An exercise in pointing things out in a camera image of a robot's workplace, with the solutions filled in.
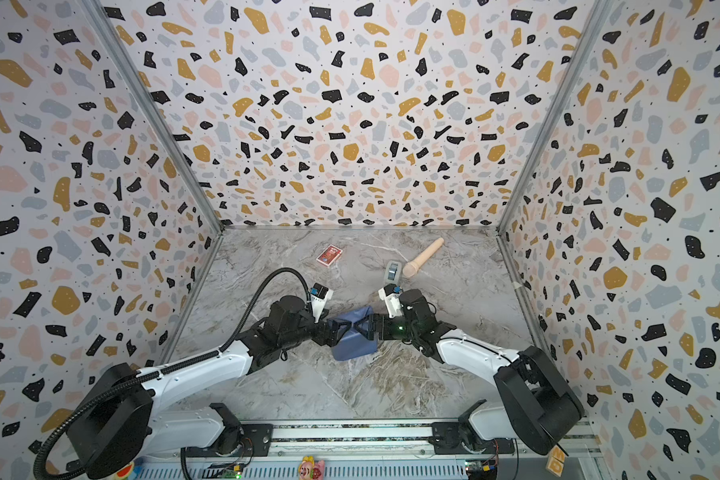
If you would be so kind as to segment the pink yellow figure toy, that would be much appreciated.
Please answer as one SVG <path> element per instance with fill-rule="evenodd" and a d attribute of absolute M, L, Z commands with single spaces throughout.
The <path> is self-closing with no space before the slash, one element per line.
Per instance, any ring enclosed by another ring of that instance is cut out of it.
<path fill-rule="evenodd" d="M 316 460 L 313 456 L 305 456 L 298 468 L 299 480 L 323 480 L 325 477 L 325 462 Z"/>

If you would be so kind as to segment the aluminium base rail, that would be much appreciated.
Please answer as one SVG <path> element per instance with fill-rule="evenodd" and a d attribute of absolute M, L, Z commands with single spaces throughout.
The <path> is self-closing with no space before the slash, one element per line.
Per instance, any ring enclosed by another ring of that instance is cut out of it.
<path fill-rule="evenodd" d="M 189 448 L 137 458 L 133 479 L 298 479 L 305 456 L 325 462 L 324 479 L 605 479 L 594 435 L 578 423 L 560 442 L 562 477 L 547 456 L 515 439 L 495 440 L 481 453 L 435 443 L 453 434 L 453 419 L 264 420 L 242 425 L 252 451 L 218 456 Z"/>

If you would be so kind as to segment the red playing card box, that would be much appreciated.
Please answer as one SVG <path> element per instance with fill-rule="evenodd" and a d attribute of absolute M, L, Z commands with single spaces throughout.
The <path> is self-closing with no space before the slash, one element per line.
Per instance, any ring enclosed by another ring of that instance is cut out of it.
<path fill-rule="evenodd" d="M 316 261 L 325 267 L 333 265 L 342 255 L 343 250 L 335 245 L 327 246 L 316 258 Z"/>

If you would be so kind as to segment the beige microphone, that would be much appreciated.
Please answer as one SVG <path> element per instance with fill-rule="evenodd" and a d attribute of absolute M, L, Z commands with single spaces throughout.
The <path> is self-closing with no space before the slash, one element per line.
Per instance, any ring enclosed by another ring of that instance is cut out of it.
<path fill-rule="evenodd" d="M 419 253 L 413 260 L 407 262 L 402 270 L 405 278 L 412 278 L 418 274 L 422 266 L 444 245 L 445 240 L 438 238 Z"/>

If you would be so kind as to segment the grey tape dispenser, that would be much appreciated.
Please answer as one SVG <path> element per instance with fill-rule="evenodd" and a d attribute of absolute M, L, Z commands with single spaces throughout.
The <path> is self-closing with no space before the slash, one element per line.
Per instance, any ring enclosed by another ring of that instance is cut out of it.
<path fill-rule="evenodd" d="M 402 276 L 402 270 L 403 270 L 404 264 L 397 260 L 391 260 L 386 264 L 384 275 L 383 275 L 383 282 L 385 285 L 388 284 L 394 284 L 399 285 L 400 284 L 400 278 Z"/>

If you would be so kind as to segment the aluminium right corner post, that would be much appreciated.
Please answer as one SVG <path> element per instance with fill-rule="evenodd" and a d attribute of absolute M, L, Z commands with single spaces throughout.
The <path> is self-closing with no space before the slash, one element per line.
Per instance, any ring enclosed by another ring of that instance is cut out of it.
<path fill-rule="evenodd" d="M 500 237 L 510 229 L 512 217 L 522 202 L 523 192 L 531 183 L 531 177 L 540 164 L 542 155 L 548 146 L 555 126 L 563 114 L 563 110 L 576 86 L 577 80 L 580 78 L 584 64 L 587 61 L 589 50 L 594 44 L 596 36 L 609 14 L 612 4 L 613 2 L 611 0 L 597 0 L 593 3 L 592 10 L 583 26 L 581 38 L 573 51 L 569 66 L 557 88 L 552 103 L 541 124 L 539 134 L 530 150 L 529 158 L 517 177 L 515 188 L 496 228 L 496 232 Z"/>

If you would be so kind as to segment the wooden letter block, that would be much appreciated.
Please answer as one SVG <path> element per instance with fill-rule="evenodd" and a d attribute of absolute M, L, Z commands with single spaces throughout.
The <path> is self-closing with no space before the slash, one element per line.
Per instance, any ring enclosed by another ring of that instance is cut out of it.
<path fill-rule="evenodd" d="M 555 445 L 553 449 L 548 453 L 546 470 L 552 475 L 561 478 L 564 470 L 566 457 L 567 455 L 563 451 L 563 449 Z"/>

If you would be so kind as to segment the aluminium left corner post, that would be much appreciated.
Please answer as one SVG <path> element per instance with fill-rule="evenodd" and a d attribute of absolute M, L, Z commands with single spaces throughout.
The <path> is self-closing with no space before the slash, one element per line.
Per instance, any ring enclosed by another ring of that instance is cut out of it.
<path fill-rule="evenodd" d="M 203 214 L 215 234 L 222 234 L 224 232 L 224 226 L 216 217 L 208 198 L 205 196 L 190 165 L 187 163 L 178 142 L 175 140 L 162 115 L 156 108 L 148 88 L 145 87 L 141 81 L 138 71 L 119 39 L 116 30 L 109 22 L 101 2 L 78 1 L 78 4 L 94 33 L 101 40 L 108 55 L 120 71 L 123 81 L 130 89 L 137 105 L 152 127 L 160 145 L 166 148 L 184 184 L 197 203 L 199 211 Z"/>

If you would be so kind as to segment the colourful smiley toy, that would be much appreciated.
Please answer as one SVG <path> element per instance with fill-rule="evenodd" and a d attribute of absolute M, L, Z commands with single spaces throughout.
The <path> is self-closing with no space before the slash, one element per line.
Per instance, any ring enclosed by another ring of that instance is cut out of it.
<path fill-rule="evenodd" d="M 128 463 L 114 474 L 111 475 L 111 480 L 130 480 L 134 478 L 135 464 L 133 462 Z"/>

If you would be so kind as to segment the blue wrapping paper sheet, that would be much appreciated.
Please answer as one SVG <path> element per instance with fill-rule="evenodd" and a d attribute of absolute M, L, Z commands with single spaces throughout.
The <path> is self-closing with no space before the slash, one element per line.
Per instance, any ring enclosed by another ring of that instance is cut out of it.
<path fill-rule="evenodd" d="M 331 348 L 332 356 L 336 361 L 349 361 L 377 352 L 377 341 L 368 340 L 354 329 L 358 322 L 362 327 L 366 327 L 367 322 L 364 318 L 373 313 L 372 307 L 366 306 L 332 318 L 332 321 L 337 323 L 340 331 L 344 333 L 340 341 Z"/>

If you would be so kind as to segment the aluminium corner post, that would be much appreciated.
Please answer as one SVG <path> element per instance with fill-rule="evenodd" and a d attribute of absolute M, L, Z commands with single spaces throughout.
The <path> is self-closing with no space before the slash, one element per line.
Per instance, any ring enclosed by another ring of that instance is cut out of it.
<path fill-rule="evenodd" d="M 577 80 L 580 78 L 584 64 L 587 61 L 589 50 L 594 44 L 596 36 L 609 14 L 612 4 L 613 2 L 611 0 L 597 0 L 593 3 L 592 10 L 583 26 L 581 38 L 573 51 L 569 66 L 557 88 L 552 103 L 541 124 L 539 134 L 530 150 L 529 158 L 517 177 L 515 188 L 496 228 L 496 232 L 500 237 L 510 229 L 512 217 L 522 202 L 523 192 L 531 183 L 531 177 L 540 164 L 542 155 L 548 146 L 555 126 L 563 114 L 563 110 L 576 86 Z"/>
<path fill-rule="evenodd" d="M 156 108 L 148 88 L 145 87 L 141 81 L 138 71 L 119 39 L 116 30 L 109 22 L 101 2 L 78 1 L 78 4 L 94 33 L 101 40 L 108 55 L 120 71 L 123 81 L 130 89 L 137 105 L 152 127 L 160 145 L 166 148 L 184 184 L 197 203 L 199 211 L 203 214 L 215 234 L 222 234 L 224 232 L 224 226 L 216 217 L 208 198 L 205 196 L 190 165 L 187 163 L 178 142 L 175 140 L 162 115 Z"/>

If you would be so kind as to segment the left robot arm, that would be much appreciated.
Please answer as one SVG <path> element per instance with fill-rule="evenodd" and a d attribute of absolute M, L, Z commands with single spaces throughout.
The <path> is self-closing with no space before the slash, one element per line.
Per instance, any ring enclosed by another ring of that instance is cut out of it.
<path fill-rule="evenodd" d="M 81 464 L 78 472 L 104 479 L 139 457 L 188 448 L 218 456 L 252 451 L 254 441 L 224 404 L 190 412 L 170 408 L 218 383 L 284 360 L 303 342 L 334 347 L 366 313 L 360 309 L 330 318 L 321 303 L 319 298 L 304 302 L 287 295 L 271 305 L 268 316 L 206 353 L 139 371 L 124 364 L 108 369 L 65 430 Z"/>

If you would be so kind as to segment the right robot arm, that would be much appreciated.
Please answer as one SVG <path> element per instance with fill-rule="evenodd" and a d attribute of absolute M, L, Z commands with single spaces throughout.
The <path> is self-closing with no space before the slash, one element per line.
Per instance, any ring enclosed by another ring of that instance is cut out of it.
<path fill-rule="evenodd" d="M 389 285 L 379 291 L 387 312 L 370 313 L 353 329 L 368 340 L 400 341 L 438 363 L 458 367 L 495 387 L 502 405 L 478 401 L 461 414 L 453 434 L 435 443 L 475 454 L 498 439 L 521 441 L 532 452 L 550 453 L 583 418 L 584 408 L 549 356 L 536 346 L 522 351 L 478 340 L 437 319 L 418 289 Z"/>

